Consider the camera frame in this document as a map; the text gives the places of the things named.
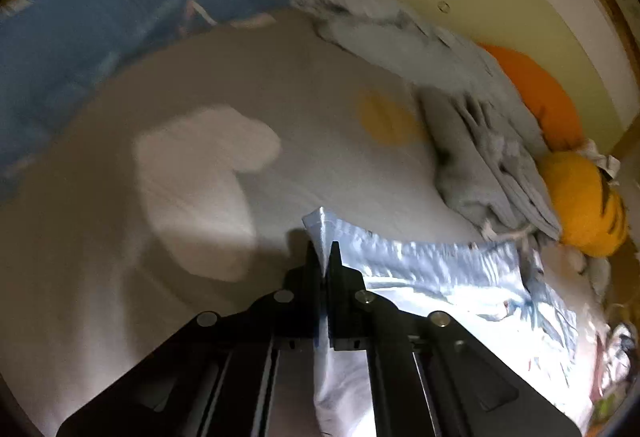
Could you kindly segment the blue patterned pillow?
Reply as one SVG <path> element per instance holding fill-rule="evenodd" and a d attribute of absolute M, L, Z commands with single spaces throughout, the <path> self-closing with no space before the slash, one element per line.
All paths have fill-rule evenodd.
<path fill-rule="evenodd" d="M 140 56 L 290 0 L 12 0 L 1 8 L 1 195 Z"/>

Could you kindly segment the light blue Hello Kitty pants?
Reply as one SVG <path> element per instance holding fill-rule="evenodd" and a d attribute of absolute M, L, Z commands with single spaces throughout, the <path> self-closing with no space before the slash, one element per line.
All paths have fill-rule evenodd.
<path fill-rule="evenodd" d="M 605 319 L 605 259 L 535 238 L 399 242 L 326 209 L 304 225 L 321 259 L 337 242 L 369 291 L 413 315 L 446 311 L 581 431 L 607 420 L 627 394 L 634 340 Z"/>

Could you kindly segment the crumpled grey blanket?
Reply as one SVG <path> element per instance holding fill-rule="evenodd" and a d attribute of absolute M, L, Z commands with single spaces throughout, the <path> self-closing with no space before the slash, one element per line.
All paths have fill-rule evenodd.
<path fill-rule="evenodd" d="M 420 87 L 492 105 L 534 156 L 548 151 L 518 90 L 487 50 L 423 19 L 397 0 L 290 0 L 317 19 L 318 34 Z"/>

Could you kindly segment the orange pillow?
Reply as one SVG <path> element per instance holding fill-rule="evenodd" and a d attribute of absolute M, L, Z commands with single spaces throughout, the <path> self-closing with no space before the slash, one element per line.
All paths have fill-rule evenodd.
<path fill-rule="evenodd" d="M 482 44 L 518 90 L 552 151 L 580 148 L 586 141 L 574 102 L 561 84 L 529 56 L 506 47 Z"/>

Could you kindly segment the yellow tiger-striped plush pillow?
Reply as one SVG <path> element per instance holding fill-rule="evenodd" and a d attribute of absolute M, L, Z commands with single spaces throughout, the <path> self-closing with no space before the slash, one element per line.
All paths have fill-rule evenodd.
<path fill-rule="evenodd" d="M 560 241 L 594 258 L 614 254 L 628 237 L 628 217 L 605 172 L 570 151 L 540 158 L 537 168 L 561 224 Z"/>

